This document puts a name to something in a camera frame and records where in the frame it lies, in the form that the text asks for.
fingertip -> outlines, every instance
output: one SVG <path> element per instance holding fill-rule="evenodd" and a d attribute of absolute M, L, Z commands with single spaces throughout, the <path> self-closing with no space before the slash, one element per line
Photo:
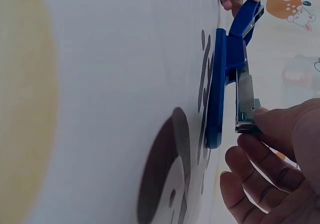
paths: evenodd
<path fill-rule="evenodd" d="M 232 3 L 231 3 L 230 0 L 227 0 L 227 1 L 221 0 L 221 5 L 223 6 L 223 8 L 224 8 L 225 10 L 230 10 L 230 9 L 232 9 Z"/>

black eye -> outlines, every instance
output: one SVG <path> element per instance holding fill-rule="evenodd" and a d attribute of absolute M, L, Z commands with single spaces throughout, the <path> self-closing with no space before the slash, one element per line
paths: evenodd
<path fill-rule="evenodd" d="M 176 191 L 175 189 L 172 190 L 171 195 L 170 195 L 170 202 L 169 202 L 169 207 L 171 208 L 172 204 L 174 203 L 176 197 Z"/>

stapler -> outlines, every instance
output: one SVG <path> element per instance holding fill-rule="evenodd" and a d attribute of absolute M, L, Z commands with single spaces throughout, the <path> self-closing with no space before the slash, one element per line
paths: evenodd
<path fill-rule="evenodd" d="M 222 28 L 216 30 L 205 130 L 206 145 L 210 149 L 221 145 L 225 87 L 233 82 L 236 86 L 235 132 L 261 133 L 254 123 L 254 111 L 260 107 L 260 101 L 253 94 L 253 80 L 249 74 L 246 47 L 264 9 L 260 1 L 247 0 L 234 18 L 228 35 Z"/>

brown circle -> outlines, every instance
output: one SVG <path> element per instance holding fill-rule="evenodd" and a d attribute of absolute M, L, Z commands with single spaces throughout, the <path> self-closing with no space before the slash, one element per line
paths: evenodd
<path fill-rule="evenodd" d="M 293 10 L 302 5 L 301 0 L 267 0 L 266 9 L 271 15 L 287 19 L 290 15 L 294 15 Z"/>

yellow circle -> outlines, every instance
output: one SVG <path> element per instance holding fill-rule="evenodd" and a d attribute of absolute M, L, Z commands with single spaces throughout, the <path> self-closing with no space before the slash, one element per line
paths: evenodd
<path fill-rule="evenodd" d="M 0 0 L 0 223 L 19 224 L 51 154 L 57 79 L 42 0 Z"/>

